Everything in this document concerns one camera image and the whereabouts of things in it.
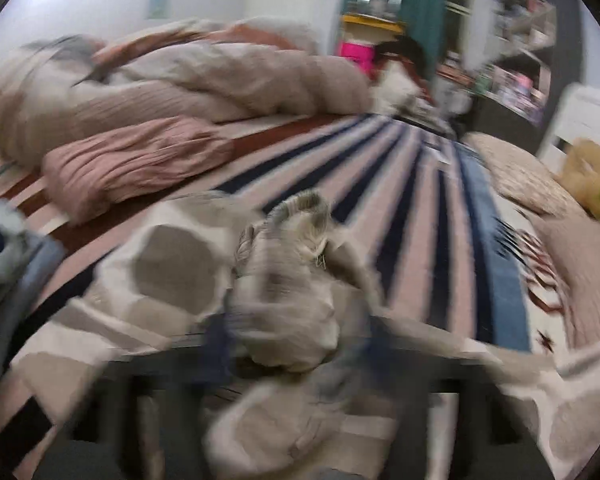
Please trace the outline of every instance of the bright pink box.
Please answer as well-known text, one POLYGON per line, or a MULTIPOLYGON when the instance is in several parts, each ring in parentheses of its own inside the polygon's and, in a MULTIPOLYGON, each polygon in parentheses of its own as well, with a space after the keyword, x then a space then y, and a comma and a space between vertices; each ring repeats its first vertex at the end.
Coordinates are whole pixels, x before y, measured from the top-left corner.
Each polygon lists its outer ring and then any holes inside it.
POLYGON ((338 55, 352 60, 365 74, 371 74, 374 66, 374 48, 372 46, 343 42, 340 44, 340 53, 338 55))

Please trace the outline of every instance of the pink cloth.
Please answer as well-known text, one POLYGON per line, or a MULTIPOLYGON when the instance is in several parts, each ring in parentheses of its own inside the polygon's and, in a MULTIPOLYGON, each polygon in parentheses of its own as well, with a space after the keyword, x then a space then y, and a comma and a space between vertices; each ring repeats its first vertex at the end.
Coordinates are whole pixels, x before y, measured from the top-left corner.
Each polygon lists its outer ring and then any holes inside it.
POLYGON ((97 134, 47 153, 46 192, 73 224, 113 203, 160 191, 219 166, 232 141, 218 127, 190 117, 157 119, 97 134))

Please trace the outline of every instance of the navy stripe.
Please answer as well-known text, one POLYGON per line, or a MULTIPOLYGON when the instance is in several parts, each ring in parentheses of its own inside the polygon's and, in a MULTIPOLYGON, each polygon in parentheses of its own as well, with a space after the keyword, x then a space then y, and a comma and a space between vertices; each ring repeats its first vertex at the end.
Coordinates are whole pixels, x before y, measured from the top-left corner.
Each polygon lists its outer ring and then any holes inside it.
POLYGON ((459 151, 459 145, 455 144, 456 158, 460 167, 462 177, 462 193, 466 203, 466 211, 469 217, 469 226, 471 231, 472 247, 474 248, 474 276, 475 276, 475 317, 476 328, 475 338, 485 343, 493 343, 493 312, 491 305, 491 286, 489 276, 487 275, 487 265, 484 255, 484 245, 480 237, 478 219, 474 207, 474 199, 469 190, 469 181, 466 175, 466 169, 462 156, 459 151))
POLYGON ((280 155, 274 156, 273 158, 270 158, 269 160, 266 160, 265 162, 262 162, 256 166, 253 166, 252 168, 249 168, 248 170, 243 171, 242 173, 239 173, 239 174, 231 177, 229 180, 225 180, 222 184, 217 186, 215 189, 217 189, 218 191, 223 191, 225 193, 229 193, 229 194, 236 193, 237 191, 240 191, 244 186, 247 186, 254 180, 257 180, 257 179, 263 177, 264 175, 269 173, 269 171, 275 170, 277 167, 281 166, 282 164, 285 164, 286 162, 290 161, 292 158, 295 158, 296 156, 302 155, 303 153, 314 150, 315 148, 318 148, 319 146, 321 146, 327 142, 331 142, 332 140, 337 139, 339 136, 341 136, 345 132, 348 132, 352 128, 360 126, 360 124, 364 123, 366 120, 368 120, 371 117, 373 117, 373 116, 368 115, 368 114, 362 115, 362 116, 358 117, 358 119, 353 124, 349 124, 348 126, 343 126, 339 129, 335 130, 333 133, 331 133, 329 135, 321 136, 318 139, 314 139, 314 140, 311 140, 310 142, 306 142, 306 143, 302 144, 301 146, 297 146, 296 148, 289 150, 288 152, 281 153, 280 155))
POLYGON ((376 175, 379 173, 382 166, 385 164, 391 152, 396 148, 396 146, 401 143, 406 137, 407 127, 404 126, 398 136, 394 139, 394 141, 389 145, 389 147, 382 152, 378 158, 374 161, 374 163, 366 168, 365 172, 359 177, 359 179, 349 188, 347 193, 342 197, 342 199, 335 205, 333 211, 331 212, 331 216, 336 219, 338 222, 343 223, 347 221, 349 215, 358 205, 360 198, 364 195, 366 189, 373 182, 376 175))
POLYGON ((382 284, 382 290, 386 297, 389 297, 389 291, 391 290, 394 282, 395 265, 398 261, 398 255, 400 254, 400 248, 402 247, 402 239, 404 238, 404 231, 407 225, 407 219, 409 217, 409 211, 413 202, 413 195, 416 186, 416 177, 420 171, 420 159, 424 153, 424 146, 421 143, 418 148, 418 153, 413 159, 411 165, 411 171, 409 172, 407 179, 402 189, 400 200, 395 208, 394 217, 391 220, 391 225, 382 240, 382 245, 376 256, 375 267, 380 272, 380 282, 382 284))
POLYGON ((309 189, 317 186, 317 184, 324 178, 326 178, 330 173, 336 170, 339 166, 341 166, 344 162, 347 161, 352 155, 366 146, 369 142, 375 139, 381 132, 385 131, 392 122, 386 122, 380 124, 374 131, 372 131, 367 136, 363 137, 359 141, 353 143, 346 150, 342 150, 340 153, 335 155, 333 158, 325 162, 323 165, 315 168, 315 170, 310 171, 304 177, 296 180, 291 186, 286 188, 282 193, 280 193, 277 197, 269 200, 263 207, 262 211, 264 214, 268 214, 275 206, 277 206, 283 200, 286 200, 290 196, 295 195, 296 193, 300 193, 305 189, 309 189))
POLYGON ((0 432, 0 461, 13 471, 51 429, 51 422, 31 397, 0 432))
POLYGON ((4 361, 4 370, 9 368, 9 363, 24 346, 27 340, 33 336, 42 327, 49 318, 53 316, 58 310, 65 306, 66 302, 76 296, 82 296, 87 290, 88 286, 93 281, 93 271, 95 266, 99 264, 109 253, 93 262, 89 267, 85 268, 82 272, 76 274, 72 279, 66 282, 58 290, 56 290, 51 296, 46 298, 40 306, 33 311, 33 313, 23 320, 17 327, 11 338, 9 344, 9 351, 4 361))
POLYGON ((438 170, 438 237, 427 324, 446 330, 449 297, 449 222, 446 211, 446 176, 442 170, 438 170))

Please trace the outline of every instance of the patterned cushion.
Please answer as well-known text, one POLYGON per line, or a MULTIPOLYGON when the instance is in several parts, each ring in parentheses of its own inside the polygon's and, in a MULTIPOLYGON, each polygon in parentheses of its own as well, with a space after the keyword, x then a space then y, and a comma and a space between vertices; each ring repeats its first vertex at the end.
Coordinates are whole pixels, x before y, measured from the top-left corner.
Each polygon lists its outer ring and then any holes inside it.
POLYGON ((503 197, 541 215, 586 217, 584 209, 531 153, 485 134, 469 134, 463 142, 480 153, 491 171, 493 187, 503 197))
POLYGON ((570 289, 565 311, 572 348, 600 341, 600 223, 588 218, 531 219, 570 289))

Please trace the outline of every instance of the rolled blanket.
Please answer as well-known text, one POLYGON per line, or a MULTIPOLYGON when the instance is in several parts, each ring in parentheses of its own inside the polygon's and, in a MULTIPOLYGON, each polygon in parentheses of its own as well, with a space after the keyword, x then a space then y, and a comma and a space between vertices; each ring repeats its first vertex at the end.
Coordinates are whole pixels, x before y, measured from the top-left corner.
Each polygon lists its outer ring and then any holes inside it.
POLYGON ((160 191, 225 162, 232 142, 206 121, 174 117, 111 130, 49 152, 46 191, 80 224, 113 203, 160 191))

